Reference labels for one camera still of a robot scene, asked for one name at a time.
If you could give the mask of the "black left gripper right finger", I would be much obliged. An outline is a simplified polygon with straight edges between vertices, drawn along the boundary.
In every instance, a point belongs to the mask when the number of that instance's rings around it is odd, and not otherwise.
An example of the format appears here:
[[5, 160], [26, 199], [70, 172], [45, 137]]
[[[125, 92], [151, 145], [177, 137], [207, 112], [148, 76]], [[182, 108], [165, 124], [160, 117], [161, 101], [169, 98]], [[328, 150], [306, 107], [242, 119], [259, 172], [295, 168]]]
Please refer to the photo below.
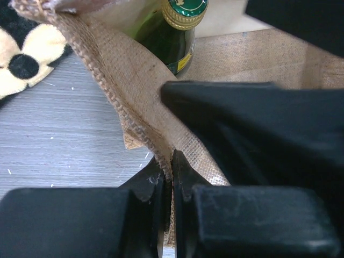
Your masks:
[[339, 257], [340, 237], [311, 190], [210, 184], [175, 150], [176, 257]]

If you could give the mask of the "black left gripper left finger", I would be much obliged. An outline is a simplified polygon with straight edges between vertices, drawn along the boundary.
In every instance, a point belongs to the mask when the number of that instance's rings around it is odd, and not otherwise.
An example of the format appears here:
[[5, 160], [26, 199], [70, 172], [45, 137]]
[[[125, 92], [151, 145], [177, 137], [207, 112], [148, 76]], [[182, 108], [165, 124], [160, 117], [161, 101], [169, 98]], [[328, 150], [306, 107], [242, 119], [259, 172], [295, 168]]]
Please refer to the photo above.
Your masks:
[[161, 257], [155, 159], [117, 188], [18, 188], [1, 200], [1, 257]]

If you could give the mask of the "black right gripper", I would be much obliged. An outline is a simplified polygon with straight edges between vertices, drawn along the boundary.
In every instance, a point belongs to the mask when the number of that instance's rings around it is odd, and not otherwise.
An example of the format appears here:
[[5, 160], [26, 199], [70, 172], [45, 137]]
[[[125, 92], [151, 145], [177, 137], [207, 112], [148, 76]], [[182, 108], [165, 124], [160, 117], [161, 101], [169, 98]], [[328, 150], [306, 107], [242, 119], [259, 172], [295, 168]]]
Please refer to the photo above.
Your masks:
[[343, 90], [177, 81], [160, 96], [230, 183], [311, 189], [343, 214]]

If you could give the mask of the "dark green glass bottle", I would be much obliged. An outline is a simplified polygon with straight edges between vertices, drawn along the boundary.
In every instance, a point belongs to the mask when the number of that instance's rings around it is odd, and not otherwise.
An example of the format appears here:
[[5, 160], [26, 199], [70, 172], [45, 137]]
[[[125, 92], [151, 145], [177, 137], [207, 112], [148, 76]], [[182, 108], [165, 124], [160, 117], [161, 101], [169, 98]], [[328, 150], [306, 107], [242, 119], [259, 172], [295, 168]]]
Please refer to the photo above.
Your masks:
[[207, 0], [164, 0], [139, 28], [134, 39], [181, 76], [194, 54], [195, 27], [202, 21]]

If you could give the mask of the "tan jute canvas bag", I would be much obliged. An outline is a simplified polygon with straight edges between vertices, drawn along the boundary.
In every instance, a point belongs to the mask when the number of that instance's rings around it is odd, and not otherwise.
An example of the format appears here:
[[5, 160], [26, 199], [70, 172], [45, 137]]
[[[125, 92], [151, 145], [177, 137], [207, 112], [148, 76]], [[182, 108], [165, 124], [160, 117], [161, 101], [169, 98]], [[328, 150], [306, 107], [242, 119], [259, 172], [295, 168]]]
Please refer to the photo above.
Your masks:
[[203, 176], [223, 175], [200, 140], [159, 100], [159, 88], [175, 76], [151, 52], [120, 31], [131, 23], [128, 12], [147, 2], [105, 6], [101, 12], [73, 14], [47, 7], [46, 1], [11, 1], [23, 18], [54, 25], [82, 59], [124, 123], [124, 131], [148, 147], [168, 179], [174, 149], [181, 150]]

